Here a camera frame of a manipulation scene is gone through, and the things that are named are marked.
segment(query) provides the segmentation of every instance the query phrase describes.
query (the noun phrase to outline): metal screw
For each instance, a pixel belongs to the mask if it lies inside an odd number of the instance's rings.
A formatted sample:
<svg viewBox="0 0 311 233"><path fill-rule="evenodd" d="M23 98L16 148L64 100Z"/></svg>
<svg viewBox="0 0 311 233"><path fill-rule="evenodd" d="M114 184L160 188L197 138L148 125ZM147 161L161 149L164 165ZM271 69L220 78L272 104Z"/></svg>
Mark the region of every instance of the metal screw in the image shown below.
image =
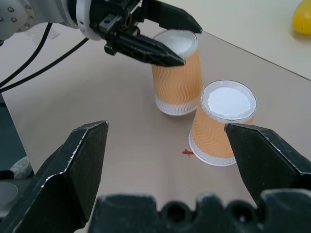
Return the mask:
<svg viewBox="0 0 311 233"><path fill-rule="evenodd" d="M12 7L8 7L8 12L14 12L14 8L12 8Z"/></svg>

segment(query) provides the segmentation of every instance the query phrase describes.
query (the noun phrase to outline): robotic arm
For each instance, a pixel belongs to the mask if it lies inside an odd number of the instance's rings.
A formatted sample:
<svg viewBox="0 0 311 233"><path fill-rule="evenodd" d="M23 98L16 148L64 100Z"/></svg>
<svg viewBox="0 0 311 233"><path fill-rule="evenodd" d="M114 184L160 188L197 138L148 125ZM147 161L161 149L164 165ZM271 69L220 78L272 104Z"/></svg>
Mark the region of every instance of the robotic arm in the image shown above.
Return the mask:
<svg viewBox="0 0 311 233"><path fill-rule="evenodd" d="M165 67L184 65L164 44L140 34L138 24L145 19L165 29L202 32L187 12L157 0L1 0L0 43L39 23L60 23L79 28L89 39L106 40L108 54Z"/></svg>

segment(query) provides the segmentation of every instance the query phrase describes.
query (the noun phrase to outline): yellow object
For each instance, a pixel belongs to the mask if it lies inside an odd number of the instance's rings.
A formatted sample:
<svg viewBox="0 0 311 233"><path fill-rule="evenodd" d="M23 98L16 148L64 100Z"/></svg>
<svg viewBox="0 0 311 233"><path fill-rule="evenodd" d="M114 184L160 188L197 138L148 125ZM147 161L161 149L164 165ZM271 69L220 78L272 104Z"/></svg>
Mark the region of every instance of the yellow object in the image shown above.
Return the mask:
<svg viewBox="0 0 311 233"><path fill-rule="evenodd" d="M311 34L311 0L303 0L293 16L293 27L296 32Z"/></svg>

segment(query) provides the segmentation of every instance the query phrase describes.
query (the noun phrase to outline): orange paper cup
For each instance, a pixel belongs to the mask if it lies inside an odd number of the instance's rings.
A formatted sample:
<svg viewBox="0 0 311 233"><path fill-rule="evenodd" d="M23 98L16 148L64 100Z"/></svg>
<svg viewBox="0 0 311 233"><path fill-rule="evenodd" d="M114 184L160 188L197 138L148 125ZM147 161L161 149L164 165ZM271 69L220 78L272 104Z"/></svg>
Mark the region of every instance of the orange paper cup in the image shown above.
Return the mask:
<svg viewBox="0 0 311 233"><path fill-rule="evenodd" d="M205 87L189 134L193 153L210 165L234 164L225 124L252 124L256 107L255 96L242 83L221 80Z"/></svg>
<svg viewBox="0 0 311 233"><path fill-rule="evenodd" d="M154 39L186 60L186 65L181 67L152 65L156 105L162 112L173 116L194 111L203 89L196 35L189 31L168 30Z"/></svg>

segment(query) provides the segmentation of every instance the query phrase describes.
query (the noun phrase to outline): upside-down cup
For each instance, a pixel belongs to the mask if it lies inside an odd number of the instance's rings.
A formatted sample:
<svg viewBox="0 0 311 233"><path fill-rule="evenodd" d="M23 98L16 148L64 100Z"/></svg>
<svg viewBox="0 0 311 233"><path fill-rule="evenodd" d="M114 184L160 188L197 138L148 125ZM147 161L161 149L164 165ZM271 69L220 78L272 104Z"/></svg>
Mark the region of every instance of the upside-down cup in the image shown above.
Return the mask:
<svg viewBox="0 0 311 233"><path fill-rule="evenodd" d="M182 116L194 111L203 89L198 40L190 31L168 30L154 37L186 60L180 67L152 65L155 103L172 116Z"/></svg>
<svg viewBox="0 0 311 233"><path fill-rule="evenodd" d="M225 124L252 124L256 107L255 96L242 83L220 80L206 86L189 134L193 153L210 165L234 164Z"/></svg>

